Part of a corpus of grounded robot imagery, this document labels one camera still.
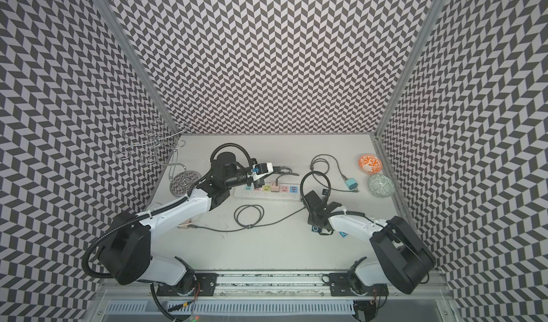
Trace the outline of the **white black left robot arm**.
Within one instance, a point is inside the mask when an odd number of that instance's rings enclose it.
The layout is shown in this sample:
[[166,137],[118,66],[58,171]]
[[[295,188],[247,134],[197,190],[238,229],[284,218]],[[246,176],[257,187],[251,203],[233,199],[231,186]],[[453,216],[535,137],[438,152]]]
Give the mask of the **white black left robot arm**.
[[121,212],[107,232],[88,246],[81,260],[84,273],[96,279],[115,279],[177,286],[190,272],[182,259],[155,254],[152,244],[165,233],[195,216],[222,205],[234,187],[262,187],[271,175],[286,175],[286,166],[259,163],[236,143],[214,149],[208,172],[184,196],[148,212]]

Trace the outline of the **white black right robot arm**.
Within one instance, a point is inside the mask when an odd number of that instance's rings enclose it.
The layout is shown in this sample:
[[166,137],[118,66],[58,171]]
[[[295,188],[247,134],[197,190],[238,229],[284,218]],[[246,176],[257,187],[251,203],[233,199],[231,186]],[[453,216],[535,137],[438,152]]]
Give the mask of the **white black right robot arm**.
[[402,217],[374,219],[331,202],[331,181],[321,172],[304,175],[299,191],[308,223],[322,235],[343,232],[372,246],[375,259],[364,256],[348,270],[348,285],[354,294],[365,296],[374,287],[388,284],[411,294],[429,282],[435,257]]

